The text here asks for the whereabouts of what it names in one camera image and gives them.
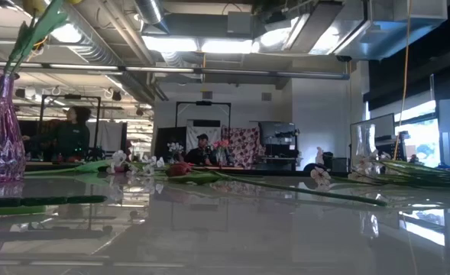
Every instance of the green stem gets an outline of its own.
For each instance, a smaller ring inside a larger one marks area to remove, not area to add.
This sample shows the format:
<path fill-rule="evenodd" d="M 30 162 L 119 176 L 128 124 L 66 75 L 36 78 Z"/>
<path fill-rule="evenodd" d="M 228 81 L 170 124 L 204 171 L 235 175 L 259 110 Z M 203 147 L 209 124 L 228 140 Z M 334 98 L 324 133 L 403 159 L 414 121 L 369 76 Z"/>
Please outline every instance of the green stem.
<path fill-rule="evenodd" d="M 59 169 L 59 170 L 30 171 L 30 172 L 25 172 L 24 175 L 38 175 L 38 174 L 44 174 L 44 173 L 65 173 L 65 172 L 76 172 L 76 169 L 75 168 L 66 168 L 66 169 Z"/>
<path fill-rule="evenodd" d="M 235 181 L 238 181 L 241 183 L 248 183 L 248 184 L 255 185 L 255 186 L 263 186 L 263 187 L 268 187 L 268 188 L 293 191 L 293 192 L 297 192 L 297 193 L 305 193 L 305 194 L 311 194 L 311 195 L 317 195 L 317 196 L 324 196 L 324 197 L 329 197 L 329 198 L 334 198 L 334 199 L 347 199 L 347 200 L 356 201 L 356 202 L 370 203 L 370 204 L 378 205 L 378 206 L 386 206 L 387 205 L 386 202 L 382 202 L 382 201 L 376 200 L 376 199 L 335 194 L 335 193 L 330 193 L 330 192 L 317 192 L 317 191 L 312 191 L 312 190 L 307 190 L 307 189 L 300 189 L 300 188 L 296 188 L 296 187 L 278 186 L 278 185 L 269 184 L 269 183 L 258 183 L 258 182 L 252 181 L 252 180 L 239 179 L 239 178 L 235 178 L 233 176 L 228 176 L 228 175 L 221 174 L 218 172 L 214 172 L 214 173 L 218 174 L 219 176 L 222 176 L 225 179 L 235 180 Z"/>

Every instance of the table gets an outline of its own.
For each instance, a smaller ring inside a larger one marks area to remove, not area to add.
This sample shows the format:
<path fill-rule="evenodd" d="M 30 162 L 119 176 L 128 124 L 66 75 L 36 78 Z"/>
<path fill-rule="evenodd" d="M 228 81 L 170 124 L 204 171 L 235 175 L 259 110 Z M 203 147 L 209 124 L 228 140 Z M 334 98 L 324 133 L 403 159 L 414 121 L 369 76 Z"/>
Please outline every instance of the table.
<path fill-rule="evenodd" d="M 0 185 L 0 196 L 108 201 L 0 216 L 0 274 L 450 274 L 450 209 L 420 208 L 450 203 L 447 192 L 331 191 L 412 204 L 381 208 L 236 182 L 61 176 Z M 263 181 L 314 183 L 301 176 Z"/>

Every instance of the patterned backdrop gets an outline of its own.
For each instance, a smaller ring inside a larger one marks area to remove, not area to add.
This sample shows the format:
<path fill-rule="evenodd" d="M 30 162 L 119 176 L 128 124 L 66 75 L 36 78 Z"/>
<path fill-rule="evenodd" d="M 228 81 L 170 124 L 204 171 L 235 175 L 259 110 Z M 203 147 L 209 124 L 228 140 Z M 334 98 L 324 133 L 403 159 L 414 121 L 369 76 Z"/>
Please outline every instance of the patterned backdrop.
<path fill-rule="evenodd" d="M 235 159 L 235 166 L 251 169 L 254 156 L 265 153 L 260 143 L 259 128 L 231 128 L 230 131 L 229 150 Z M 222 128 L 222 139 L 228 139 L 228 127 Z"/>

